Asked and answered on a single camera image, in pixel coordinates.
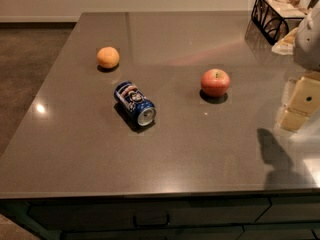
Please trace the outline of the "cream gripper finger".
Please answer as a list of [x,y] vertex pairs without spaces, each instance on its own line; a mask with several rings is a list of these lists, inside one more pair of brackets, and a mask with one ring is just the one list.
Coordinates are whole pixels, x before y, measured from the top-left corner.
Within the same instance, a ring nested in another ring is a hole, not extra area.
[[305,116],[311,116],[319,106],[320,72],[308,71],[296,82],[288,108]]
[[285,110],[280,116],[278,125],[284,130],[295,132],[298,131],[307,120],[308,118],[302,114]]

